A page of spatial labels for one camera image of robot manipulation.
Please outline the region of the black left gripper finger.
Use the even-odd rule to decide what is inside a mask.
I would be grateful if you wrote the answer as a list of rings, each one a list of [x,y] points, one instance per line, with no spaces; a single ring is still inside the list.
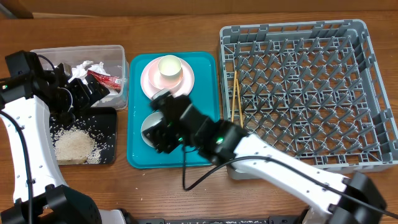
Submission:
[[[99,101],[109,95],[109,90],[102,85],[93,75],[87,75],[85,80],[91,93],[89,95],[90,101]]]
[[[72,80],[68,84],[68,90],[72,94],[72,105],[75,109],[87,109],[90,107],[90,91],[80,79]]]

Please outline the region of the grey bowl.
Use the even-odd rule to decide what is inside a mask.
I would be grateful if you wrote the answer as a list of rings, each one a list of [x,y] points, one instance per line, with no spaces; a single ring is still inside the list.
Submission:
[[[144,131],[149,129],[152,126],[155,126],[157,123],[161,122],[163,118],[163,114],[161,112],[155,112],[150,114],[141,125],[141,137],[143,141],[150,147],[154,147],[150,140],[144,134]]]

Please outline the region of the red sauce packet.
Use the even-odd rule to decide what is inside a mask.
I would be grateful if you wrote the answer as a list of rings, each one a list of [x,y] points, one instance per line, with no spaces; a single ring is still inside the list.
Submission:
[[[110,75],[102,75],[100,73],[94,72],[92,70],[88,70],[87,74],[92,75],[96,78],[98,82],[100,82],[105,87],[114,89],[114,90],[121,90],[122,87],[122,79],[119,77],[114,77]]]

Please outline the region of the cooked white rice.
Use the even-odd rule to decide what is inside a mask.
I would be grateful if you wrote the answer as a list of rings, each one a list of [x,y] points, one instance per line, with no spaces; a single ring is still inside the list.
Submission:
[[[50,136],[60,165],[99,164],[111,145],[94,118],[77,118],[62,124],[50,118]]]

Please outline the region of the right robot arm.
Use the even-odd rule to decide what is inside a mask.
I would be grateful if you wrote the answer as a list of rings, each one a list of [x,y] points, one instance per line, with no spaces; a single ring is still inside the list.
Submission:
[[[161,120],[144,130],[158,153],[193,147],[215,168],[184,187],[189,191],[224,166],[264,179],[305,202],[301,223],[379,223],[388,216],[386,201],[363,173],[351,178],[317,169],[272,147],[230,121],[213,121],[187,95],[156,93],[150,103]]]

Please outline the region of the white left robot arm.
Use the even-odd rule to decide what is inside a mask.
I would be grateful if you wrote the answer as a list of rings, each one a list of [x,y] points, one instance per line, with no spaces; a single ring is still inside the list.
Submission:
[[[14,205],[3,223],[133,223],[123,209],[101,210],[94,200],[67,186],[50,138],[52,113],[86,110],[109,91],[94,77],[69,80],[64,65],[44,70],[39,59],[7,62],[1,83],[1,119],[12,151]]]

